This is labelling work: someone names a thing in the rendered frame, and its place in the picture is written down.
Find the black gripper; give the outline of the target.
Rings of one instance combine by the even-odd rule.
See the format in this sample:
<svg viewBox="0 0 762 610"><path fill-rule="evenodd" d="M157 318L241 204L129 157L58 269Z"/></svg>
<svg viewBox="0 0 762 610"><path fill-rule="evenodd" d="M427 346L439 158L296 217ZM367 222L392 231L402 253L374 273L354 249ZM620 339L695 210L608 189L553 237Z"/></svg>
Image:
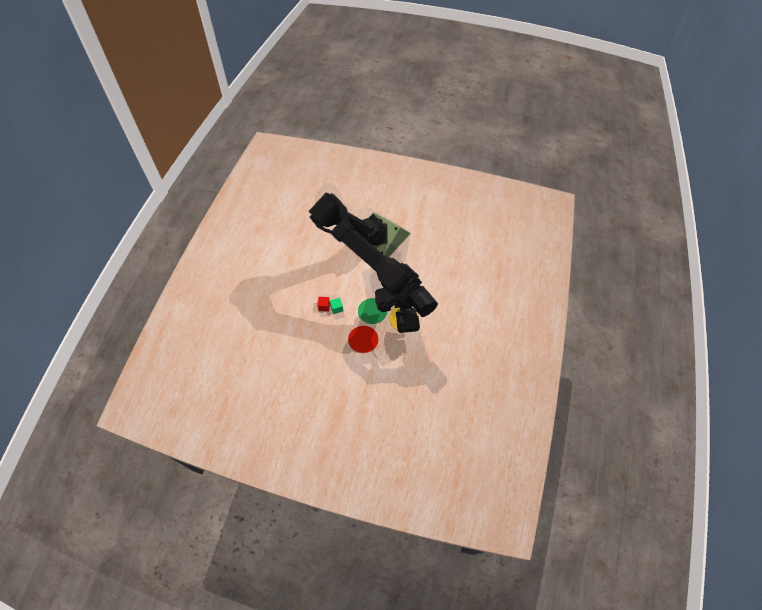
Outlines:
<svg viewBox="0 0 762 610"><path fill-rule="evenodd" d="M398 299L396 298L396 300ZM399 306L400 306L400 311L396 312L398 332L405 333L405 332L419 331L420 323L419 323L419 316L417 316L416 310L412 308L412 305L408 302L407 299L405 299L403 302L399 301Z"/></svg>

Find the red circle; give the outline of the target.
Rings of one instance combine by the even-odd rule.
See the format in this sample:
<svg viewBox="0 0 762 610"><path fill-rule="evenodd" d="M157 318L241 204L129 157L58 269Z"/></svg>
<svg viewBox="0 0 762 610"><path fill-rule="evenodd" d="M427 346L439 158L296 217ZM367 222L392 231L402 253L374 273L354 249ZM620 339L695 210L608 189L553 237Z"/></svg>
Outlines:
<svg viewBox="0 0 762 610"><path fill-rule="evenodd" d="M350 332L348 343L354 351L367 353L377 346L378 334L369 326L358 326Z"/></svg>

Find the green circle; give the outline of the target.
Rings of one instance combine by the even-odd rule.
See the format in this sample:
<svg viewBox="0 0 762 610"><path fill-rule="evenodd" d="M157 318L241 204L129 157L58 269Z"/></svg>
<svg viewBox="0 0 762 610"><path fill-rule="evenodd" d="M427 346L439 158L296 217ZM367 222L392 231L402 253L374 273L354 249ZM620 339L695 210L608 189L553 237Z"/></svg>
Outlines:
<svg viewBox="0 0 762 610"><path fill-rule="evenodd" d="M376 324L385 319L387 312L378 310L375 298L369 298L359 305L358 315L362 321L368 324Z"/></svg>

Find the yellow circle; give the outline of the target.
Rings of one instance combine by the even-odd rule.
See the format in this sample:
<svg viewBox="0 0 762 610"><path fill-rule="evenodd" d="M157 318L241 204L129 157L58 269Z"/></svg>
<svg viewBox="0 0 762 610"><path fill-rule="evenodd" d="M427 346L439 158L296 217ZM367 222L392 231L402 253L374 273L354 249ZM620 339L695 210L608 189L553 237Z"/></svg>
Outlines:
<svg viewBox="0 0 762 610"><path fill-rule="evenodd" d="M396 312L398 312L398 309L400 309L400 307L393 309L389 317L392 327L395 328L396 330L397 330Z"/></svg>

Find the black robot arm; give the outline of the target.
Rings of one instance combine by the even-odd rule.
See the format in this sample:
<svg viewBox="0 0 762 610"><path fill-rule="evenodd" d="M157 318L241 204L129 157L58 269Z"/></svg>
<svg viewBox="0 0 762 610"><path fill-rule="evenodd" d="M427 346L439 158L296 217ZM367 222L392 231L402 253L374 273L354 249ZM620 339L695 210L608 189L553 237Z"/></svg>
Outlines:
<svg viewBox="0 0 762 610"><path fill-rule="evenodd" d="M405 299L421 317L428 316L436 309L438 302L424 286L420 286L422 281L419 275L407 264L385 257L373 246L388 242L387 224L382 223L381 219L372 214L369 218L361 220L349 213L345 205L332 193L325 193L309 211L309 217L317 228L331 233L337 241L342 241L377 272L378 279L384 287L375 291L378 310L387 312L393 305L399 308L399 301L403 302ZM324 228L333 225L336 226L332 230Z"/></svg>

